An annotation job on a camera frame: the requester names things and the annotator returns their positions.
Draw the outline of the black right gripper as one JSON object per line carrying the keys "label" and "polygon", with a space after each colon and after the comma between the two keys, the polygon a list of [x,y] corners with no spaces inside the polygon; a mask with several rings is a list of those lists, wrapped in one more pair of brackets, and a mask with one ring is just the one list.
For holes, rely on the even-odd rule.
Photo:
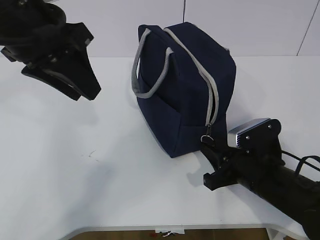
{"label": "black right gripper", "polygon": [[284,195],[285,162],[279,144],[252,149],[228,148],[223,138],[210,135],[200,138],[201,153],[214,170],[203,175],[203,184],[209,190],[240,184],[256,195]]}

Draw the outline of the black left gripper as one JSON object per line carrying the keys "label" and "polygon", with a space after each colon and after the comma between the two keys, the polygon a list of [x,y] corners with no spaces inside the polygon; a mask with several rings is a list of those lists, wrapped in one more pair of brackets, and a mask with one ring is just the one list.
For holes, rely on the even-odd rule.
{"label": "black left gripper", "polygon": [[0,23],[1,53],[10,62],[25,66],[24,76],[39,80],[72,100],[94,100],[101,86],[91,67],[87,46],[94,39],[82,23],[44,24]]}

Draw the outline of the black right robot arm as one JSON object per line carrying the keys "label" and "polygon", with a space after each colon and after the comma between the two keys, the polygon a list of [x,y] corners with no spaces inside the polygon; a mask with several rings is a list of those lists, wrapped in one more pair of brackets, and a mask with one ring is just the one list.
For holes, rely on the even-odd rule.
{"label": "black right robot arm", "polygon": [[240,184],[299,223],[310,240],[320,238],[320,183],[285,166],[278,139],[258,141],[249,147],[233,148],[204,135],[201,153],[214,172],[203,176],[211,191]]}

